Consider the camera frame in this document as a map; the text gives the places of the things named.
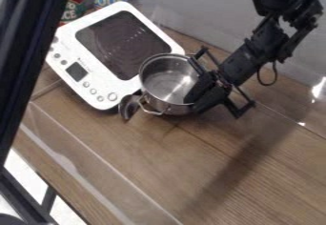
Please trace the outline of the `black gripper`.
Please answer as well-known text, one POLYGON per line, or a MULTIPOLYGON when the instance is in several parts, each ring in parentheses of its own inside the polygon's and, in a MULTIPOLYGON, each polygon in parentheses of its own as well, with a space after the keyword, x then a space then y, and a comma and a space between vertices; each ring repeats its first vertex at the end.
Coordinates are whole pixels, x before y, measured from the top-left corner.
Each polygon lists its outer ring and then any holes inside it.
POLYGON ((246 111, 257 106, 257 102, 239 89, 239 86, 258 73, 265 62, 258 62, 254 58, 254 53, 243 45, 223 62, 218 61, 209 51, 209 47, 202 46, 201 50, 190 56, 189 63, 199 77, 195 85, 183 97, 183 102, 186 104, 194 103, 193 110, 195 113, 205 113, 217 105, 223 105, 234 118, 239 118, 246 111), (205 55, 207 55, 217 66, 215 70, 209 71, 199 63, 199 59, 205 55), (233 89, 238 89, 241 95, 247 100, 242 108, 238 108, 230 99, 233 89))

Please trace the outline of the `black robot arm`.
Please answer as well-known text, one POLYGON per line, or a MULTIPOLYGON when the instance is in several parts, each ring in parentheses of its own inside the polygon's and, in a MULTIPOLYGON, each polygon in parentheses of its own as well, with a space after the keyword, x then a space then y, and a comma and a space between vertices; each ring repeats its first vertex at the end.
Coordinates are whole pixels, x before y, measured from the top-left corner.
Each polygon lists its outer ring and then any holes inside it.
POLYGON ((198 62, 210 56, 209 48, 202 48, 189 58, 195 69, 198 81, 183 97, 194 113, 203 113, 218 105, 225 105, 234 116, 241 116, 255 106, 249 100, 237 107, 230 100, 231 91, 253 77, 259 75, 267 64, 285 62, 299 43, 318 26, 323 14, 319 0, 253 0, 262 21, 245 39, 243 45, 225 61, 215 61, 217 68, 206 70, 198 62))

